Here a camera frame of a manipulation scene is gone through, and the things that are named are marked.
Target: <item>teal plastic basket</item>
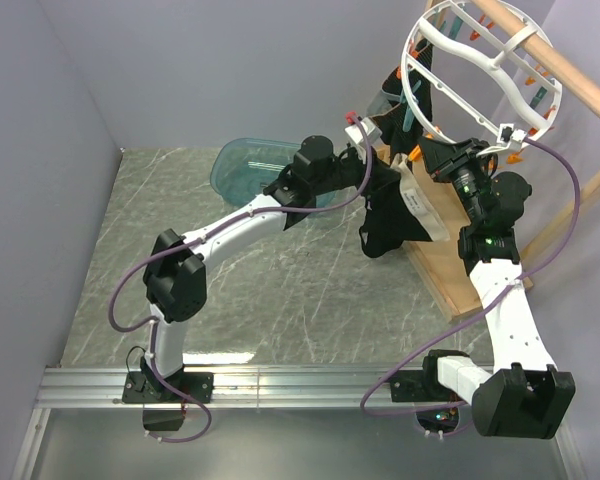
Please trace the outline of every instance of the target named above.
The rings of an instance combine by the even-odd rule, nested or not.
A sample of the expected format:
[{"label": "teal plastic basket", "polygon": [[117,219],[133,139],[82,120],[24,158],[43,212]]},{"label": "teal plastic basket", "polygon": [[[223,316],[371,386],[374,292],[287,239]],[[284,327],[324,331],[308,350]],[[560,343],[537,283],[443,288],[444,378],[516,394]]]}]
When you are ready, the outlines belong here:
[{"label": "teal plastic basket", "polygon": [[[227,143],[211,169],[211,187],[225,202],[243,207],[278,178],[300,149],[296,143],[239,138]],[[320,195],[318,207],[325,207],[335,193]]]}]

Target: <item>marble table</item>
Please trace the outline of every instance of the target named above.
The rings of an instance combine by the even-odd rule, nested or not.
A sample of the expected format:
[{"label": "marble table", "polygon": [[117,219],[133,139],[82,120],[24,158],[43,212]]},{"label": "marble table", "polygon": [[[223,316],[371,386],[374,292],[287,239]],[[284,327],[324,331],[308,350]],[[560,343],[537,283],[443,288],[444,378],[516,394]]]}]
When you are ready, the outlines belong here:
[{"label": "marble table", "polygon": [[[167,228],[182,233],[233,211],[213,191],[218,149],[127,150],[97,240],[65,348],[65,366],[124,365],[146,345],[146,328],[112,330],[106,308],[122,273],[151,252]],[[343,198],[347,192],[340,192]],[[393,362],[449,324],[402,250],[376,260],[360,249],[362,200],[309,217],[266,238],[211,273],[208,301],[191,319],[189,359],[209,363]],[[147,314],[137,275],[116,313],[129,324]],[[476,362],[492,360],[484,323],[441,342]]]}]

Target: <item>robotic arm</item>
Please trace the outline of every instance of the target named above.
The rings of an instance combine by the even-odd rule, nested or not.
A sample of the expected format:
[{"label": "robotic arm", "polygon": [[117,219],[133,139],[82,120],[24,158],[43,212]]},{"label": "robotic arm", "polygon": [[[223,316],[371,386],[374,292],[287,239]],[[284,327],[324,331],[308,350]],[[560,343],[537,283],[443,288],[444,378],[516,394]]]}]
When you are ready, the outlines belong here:
[{"label": "robotic arm", "polygon": [[[363,121],[362,125],[370,137],[378,134],[370,122]],[[158,237],[153,254],[198,238],[202,242],[150,263],[144,273],[151,313],[158,325],[152,329],[153,351],[150,349],[141,359],[140,368],[157,401],[171,401],[173,397],[156,377],[152,361],[157,373],[178,388],[184,372],[186,321],[204,306],[210,272],[252,243],[285,231],[308,215],[276,208],[312,208],[317,195],[361,184],[363,140],[356,127],[350,127],[347,133],[354,146],[348,146],[339,156],[334,155],[329,139],[309,137],[278,179],[242,209],[184,235],[167,230]],[[437,396],[441,391],[457,393],[471,405],[481,435],[551,438],[575,386],[570,373],[556,370],[540,340],[519,280],[522,267],[513,224],[524,212],[523,203],[531,187],[512,172],[491,178],[489,164],[495,158],[489,151],[485,153],[486,142],[471,139],[449,145],[423,137],[420,148],[427,172],[436,182],[453,184],[471,220],[461,229],[458,253],[483,306],[499,300],[486,315],[494,373],[476,366],[463,352],[432,350],[423,364],[425,390],[437,392]],[[375,169],[363,191],[369,201],[374,191],[392,184],[392,175],[397,172],[389,171],[375,155],[367,161],[374,162]],[[274,211],[254,213],[262,208]],[[406,207],[402,208],[400,216],[408,216]],[[228,227],[215,232],[227,223]]]}]

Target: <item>marble floor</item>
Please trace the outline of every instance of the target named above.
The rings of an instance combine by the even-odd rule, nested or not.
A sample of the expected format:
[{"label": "marble floor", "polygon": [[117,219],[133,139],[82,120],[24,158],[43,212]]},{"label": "marble floor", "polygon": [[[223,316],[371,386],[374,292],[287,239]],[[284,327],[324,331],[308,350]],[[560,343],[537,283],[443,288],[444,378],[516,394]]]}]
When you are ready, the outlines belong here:
[{"label": "marble floor", "polygon": [[[160,232],[182,233],[233,211],[209,183],[217,154],[204,148],[125,152],[64,366],[121,366],[132,346],[146,345],[146,328],[128,335],[111,329],[110,293],[148,256]],[[186,352],[209,363],[393,362],[445,331],[447,321],[402,250],[376,260],[362,254],[363,217],[358,200],[227,260],[211,273],[207,304],[188,322]],[[143,287],[136,275],[123,291],[116,308],[121,323],[147,314]],[[484,323],[439,348],[492,359]]]}]

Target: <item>gray wall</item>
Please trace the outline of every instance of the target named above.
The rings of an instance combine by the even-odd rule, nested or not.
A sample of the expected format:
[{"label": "gray wall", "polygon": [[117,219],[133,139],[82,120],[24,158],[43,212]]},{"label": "gray wall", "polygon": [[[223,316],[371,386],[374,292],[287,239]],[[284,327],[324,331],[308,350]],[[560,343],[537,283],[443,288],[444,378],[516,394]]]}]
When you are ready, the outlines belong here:
[{"label": "gray wall", "polygon": [[[41,3],[125,147],[222,146],[238,137],[298,142],[313,133],[343,142],[344,114],[365,111],[399,63],[425,4]],[[553,0],[511,3],[542,22]],[[469,32],[465,26],[463,35]],[[475,67],[454,60],[436,62],[436,71],[453,76],[452,85],[468,86],[470,100],[490,114],[501,91],[486,74],[478,77]],[[451,135],[474,132],[459,109],[443,99],[436,105],[435,116]]]},{"label": "gray wall", "polygon": [[118,163],[42,8],[0,0],[0,479],[60,359]]},{"label": "gray wall", "polygon": [[[557,0],[544,29],[556,48],[600,85],[600,1]],[[555,131],[543,141],[571,161],[582,185],[600,168],[600,120],[571,94],[565,95]],[[531,150],[525,157],[516,170],[534,193],[517,229],[522,245],[573,198],[556,161]],[[589,477],[600,479],[600,203],[582,217],[571,244],[535,282],[534,317],[558,368],[575,377],[569,422]]]}]

